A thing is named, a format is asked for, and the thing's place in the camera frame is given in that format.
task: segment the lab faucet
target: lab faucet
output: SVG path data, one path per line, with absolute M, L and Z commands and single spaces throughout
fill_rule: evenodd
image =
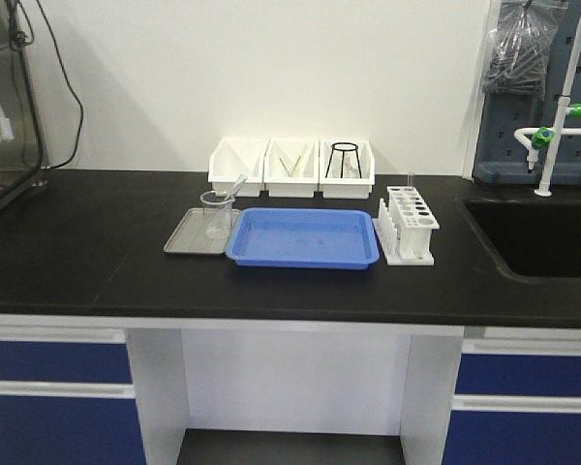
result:
M 551 128 L 521 128 L 514 132 L 514 137 L 528 149 L 527 162 L 529 172 L 534 169 L 534 165 L 538 161 L 538 152 L 540 149 L 545 146 L 548 147 L 540 184 L 534 190 L 537 195 L 542 197 L 551 196 L 549 187 L 551 186 L 551 176 L 553 175 L 553 168 L 555 167 L 555 160 L 562 135 L 581 136 L 581 128 L 564 128 L 564 123 L 568 115 L 581 117 L 581 104 L 570 104 L 570 91 L 572 90 L 572 83 L 574 82 L 574 75 L 576 74 L 580 54 L 581 16 L 579 17 L 579 23 L 577 24 L 577 30 L 572 43 L 572 52 L 570 53 L 564 87 L 558 99 L 558 108 L 555 113 L 553 126 Z

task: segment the gray metal tray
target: gray metal tray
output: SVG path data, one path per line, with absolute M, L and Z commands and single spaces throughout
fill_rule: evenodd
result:
M 232 211 L 232 223 L 240 210 Z M 228 239 L 209 239 L 205 232 L 202 208 L 190 208 L 164 246 L 167 254 L 221 255 Z

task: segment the tray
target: tray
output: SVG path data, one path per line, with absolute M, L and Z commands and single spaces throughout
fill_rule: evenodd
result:
M 363 211 L 248 208 L 226 255 L 246 266 L 366 269 L 379 259 L 379 249 Z
M 232 211 L 236 222 L 239 210 Z M 228 239 L 209 239 L 204 233 L 202 208 L 190 208 L 164 246 L 167 254 L 221 255 Z

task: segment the black sink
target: black sink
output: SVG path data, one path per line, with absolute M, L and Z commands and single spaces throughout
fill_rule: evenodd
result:
M 581 278 L 581 204 L 463 201 L 474 228 L 511 271 Z

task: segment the blue cabinet drawer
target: blue cabinet drawer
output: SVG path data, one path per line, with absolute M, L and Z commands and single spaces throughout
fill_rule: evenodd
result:
M 581 414 L 452 412 L 443 465 L 581 465 Z
M 0 341 L 0 381 L 132 381 L 125 344 Z
M 0 465 L 145 465 L 134 399 L 0 395 Z
M 464 354 L 456 393 L 581 397 L 581 356 Z

